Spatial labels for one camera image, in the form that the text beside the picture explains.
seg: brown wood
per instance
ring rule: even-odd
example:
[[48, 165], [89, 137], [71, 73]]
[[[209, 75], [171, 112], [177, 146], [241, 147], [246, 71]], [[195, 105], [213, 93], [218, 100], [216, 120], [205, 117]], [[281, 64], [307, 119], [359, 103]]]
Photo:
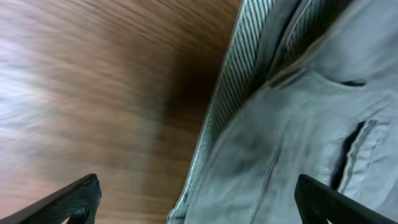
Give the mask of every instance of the brown wood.
[[0, 0], [0, 218], [89, 173], [97, 223], [164, 223], [239, 0]]

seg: folded jacket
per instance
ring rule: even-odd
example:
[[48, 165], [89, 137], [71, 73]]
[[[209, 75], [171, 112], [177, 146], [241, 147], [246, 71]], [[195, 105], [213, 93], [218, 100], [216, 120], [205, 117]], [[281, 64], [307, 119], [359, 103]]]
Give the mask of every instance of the folded jacket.
[[[375, 194], [363, 189], [377, 185], [357, 175], [372, 172], [355, 163], [362, 150], [377, 148], [378, 157], [368, 161], [383, 171], [380, 162], [397, 154], [390, 139], [398, 117], [397, 8], [395, 0], [354, 1], [298, 61], [256, 92], [216, 142], [185, 223], [301, 223], [293, 197], [297, 177], [331, 185], [342, 148], [356, 131], [338, 187], [372, 201]], [[377, 193], [376, 205], [364, 205], [397, 221], [382, 206], [394, 202], [388, 196], [395, 196], [398, 170], [395, 160], [387, 161], [394, 175], [385, 170], [370, 177], [389, 187]], [[355, 192], [358, 184], [367, 186], [366, 194]]]

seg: wooden surface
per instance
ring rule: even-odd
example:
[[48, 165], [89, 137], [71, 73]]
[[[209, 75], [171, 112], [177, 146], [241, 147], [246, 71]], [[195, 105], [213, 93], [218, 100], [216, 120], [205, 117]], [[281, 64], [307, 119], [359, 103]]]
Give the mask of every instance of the wooden surface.
[[89, 173], [97, 223], [164, 223], [239, 0], [0, 0], [0, 217]]

